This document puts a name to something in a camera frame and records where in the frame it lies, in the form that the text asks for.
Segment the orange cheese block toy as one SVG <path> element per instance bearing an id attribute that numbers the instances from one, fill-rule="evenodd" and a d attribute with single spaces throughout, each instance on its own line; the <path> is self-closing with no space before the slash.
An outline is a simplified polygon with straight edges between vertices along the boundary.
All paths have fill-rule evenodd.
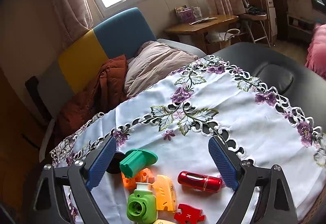
<path id="1" fill-rule="evenodd" d="M 149 168 L 144 168 L 132 178 L 127 178 L 123 173 L 121 173 L 121 175 L 122 175 L 123 185 L 128 190 L 134 190 L 137 187 L 137 183 L 152 184 L 155 181 L 155 177 Z"/>

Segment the folding stool with clutter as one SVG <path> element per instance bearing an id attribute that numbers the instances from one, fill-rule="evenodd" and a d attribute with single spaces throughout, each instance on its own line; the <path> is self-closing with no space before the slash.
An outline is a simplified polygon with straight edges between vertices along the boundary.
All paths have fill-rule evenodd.
<path id="1" fill-rule="evenodd" d="M 265 29 L 265 21 L 268 20 L 268 16 L 264 10 L 251 6 L 247 9 L 246 13 L 239 15 L 239 19 L 242 21 L 243 25 L 245 26 L 246 32 L 250 35 L 250 38 L 254 44 L 265 39 L 267 41 L 268 47 L 271 47 L 269 37 Z M 252 32 L 253 24 L 261 26 L 264 36 L 260 38 L 254 37 L 254 34 Z"/>

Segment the green ribbed plastic toy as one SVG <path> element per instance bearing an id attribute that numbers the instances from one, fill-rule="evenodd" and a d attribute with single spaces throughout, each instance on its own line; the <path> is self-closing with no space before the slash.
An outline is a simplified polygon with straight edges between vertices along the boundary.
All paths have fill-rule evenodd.
<path id="1" fill-rule="evenodd" d="M 119 168 L 126 178 L 135 177 L 144 168 L 155 164 L 158 156 L 145 149 L 130 149 L 126 157 L 120 161 Z"/>

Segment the mauve pillow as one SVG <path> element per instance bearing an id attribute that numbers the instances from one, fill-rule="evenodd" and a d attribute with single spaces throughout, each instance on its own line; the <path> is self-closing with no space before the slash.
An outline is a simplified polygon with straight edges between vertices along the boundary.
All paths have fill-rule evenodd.
<path id="1" fill-rule="evenodd" d="M 198 59 L 197 55 L 160 42 L 145 42 L 128 62 L 124 90 L 128 99 Z"/>

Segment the rust orange quilted jacket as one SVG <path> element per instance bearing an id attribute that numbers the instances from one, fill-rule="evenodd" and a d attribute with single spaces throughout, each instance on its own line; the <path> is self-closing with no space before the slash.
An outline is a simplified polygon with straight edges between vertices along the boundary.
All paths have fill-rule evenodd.
<path id="1" fill-rule="evenodd" d="M 60 134 L 69 136 L 96 114 L 107 113 L 124 102 L 127 70 L 124 54 L 107 60 L 97 76 L 61 108 L 56 119 Z"/>

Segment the green toy camera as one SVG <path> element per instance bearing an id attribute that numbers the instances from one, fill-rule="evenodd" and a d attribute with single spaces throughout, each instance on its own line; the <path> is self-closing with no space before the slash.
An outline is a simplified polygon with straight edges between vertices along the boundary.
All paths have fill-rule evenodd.
<path id="1" fill-rule="evenodd" d="M 128 197 L 127 218 L 136 223 L 154 223 L 157 220 L 156 196 L 152 184 L 137 183 L 137 187 Z"/>

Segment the light orange plastic toy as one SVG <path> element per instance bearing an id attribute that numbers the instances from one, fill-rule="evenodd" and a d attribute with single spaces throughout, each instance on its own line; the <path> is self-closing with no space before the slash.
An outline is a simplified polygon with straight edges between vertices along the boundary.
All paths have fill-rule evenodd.
<path id="1" fill-rule="evenodd" d="M 152 184 L 156 196 L 156 209 L 159 211 L 177 211 L 177 199 L 172 180 L 158 174 Z"/>

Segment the yellow egg-shaped toy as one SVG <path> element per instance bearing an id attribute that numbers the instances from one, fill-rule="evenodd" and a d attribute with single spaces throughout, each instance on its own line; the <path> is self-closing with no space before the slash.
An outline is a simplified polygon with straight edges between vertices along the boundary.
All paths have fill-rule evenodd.
<path id="1" fill-rule="evenodd" d="M 157 219 L 153 224 L 176 224 L 176 223 L 168 220 Z"/>

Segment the white floral embroidered tablecloth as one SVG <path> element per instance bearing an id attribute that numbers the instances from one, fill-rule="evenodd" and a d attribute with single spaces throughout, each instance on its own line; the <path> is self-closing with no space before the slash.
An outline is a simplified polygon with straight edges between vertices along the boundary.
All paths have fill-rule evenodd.
<path id="1" fill-rule="evenodd" d="M 221 136 L 242 160 L 282 167 L 298 220 L 302 221 L 325 186 L 325 134 L 315 117 L 293 105 L 273 86 L 236 65 L 210 55 L 175 70 L 166 78 L 106 114 L 97 114 L 52 151 L 53 166 L 85 159 L 106 136 L 117 149 L 146 149 L 158 160 L 154 175 L 169 177 L 178 203 L 201 209 L 206 223 L 216 223 L 233 195 L 182 187 L 183 170 L 217 177 L 208 151 Z"/>

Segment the black massage table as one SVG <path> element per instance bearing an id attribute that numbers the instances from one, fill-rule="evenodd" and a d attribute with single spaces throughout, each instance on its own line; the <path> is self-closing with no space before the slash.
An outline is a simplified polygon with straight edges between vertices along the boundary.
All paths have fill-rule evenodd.
<path id="1" fill-rule="evenodd" d="M 319 75 L 260 44 L 236 43 L 214 55 L 259 77 L 268 87 L 276 87 L 290 100 L 291 106 L 300 107 L 306 116 L 314 119 L 315 125 L 325 130 L 326 85 Z"/>

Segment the purple box on desk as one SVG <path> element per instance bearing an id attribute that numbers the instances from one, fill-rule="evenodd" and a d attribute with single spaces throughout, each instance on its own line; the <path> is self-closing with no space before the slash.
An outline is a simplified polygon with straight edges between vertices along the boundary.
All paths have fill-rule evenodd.
<path id="1" fill-rule="evenodd" d="M 192 23 L 202 18 L 201 9 L 197 6 L 187 7 L 186 5 L 175 7 L 176 17 L 181 23 Z"/>

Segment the red metallic cylinder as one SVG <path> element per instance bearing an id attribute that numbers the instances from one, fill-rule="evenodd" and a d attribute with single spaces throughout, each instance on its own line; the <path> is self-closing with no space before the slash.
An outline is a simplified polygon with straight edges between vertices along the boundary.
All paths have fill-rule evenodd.
<path id="1" fill-rule="evenodd" d="M 217 193 L 223 186 L 223 180 L 221 178 L 188 171 L 180 172 L 177 181 L 185 187 L 209 193 Z"/>

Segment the white basket under desk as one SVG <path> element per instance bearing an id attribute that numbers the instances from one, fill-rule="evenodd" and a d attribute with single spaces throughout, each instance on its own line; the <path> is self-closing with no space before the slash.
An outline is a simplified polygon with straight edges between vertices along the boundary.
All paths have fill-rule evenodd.
<path id="1" fill-rule="evenodd" d="M 206 40 L 210 44 L 217 43 L 220 49 L 231 45 L 231 40 L 240 34 L 239 29 L 229 29 L 226 32 L 211 32 L 206 36 Z"/>

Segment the pink bedding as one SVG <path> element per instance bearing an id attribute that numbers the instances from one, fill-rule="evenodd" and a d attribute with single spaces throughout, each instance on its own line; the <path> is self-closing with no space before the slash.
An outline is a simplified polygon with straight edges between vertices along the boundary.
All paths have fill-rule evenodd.
<path id="1" fill-rule="evenodd" d="M 305 66 L 326 79 L 326 24 L 315 24 Z"/>

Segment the black cylinder clear cap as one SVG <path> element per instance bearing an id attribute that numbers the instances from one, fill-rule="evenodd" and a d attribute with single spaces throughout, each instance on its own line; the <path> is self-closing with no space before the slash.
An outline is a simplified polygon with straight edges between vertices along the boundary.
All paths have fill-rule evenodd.
<path id="1" fill-rule="evenodd" d="M 119 174 L 120 170 L 120 162 L 125 159 L 126 154 L 122 152 L 116 152 L 110 161 L 109 166 L 106 169 L 106 172 L 109 174 Z"/>

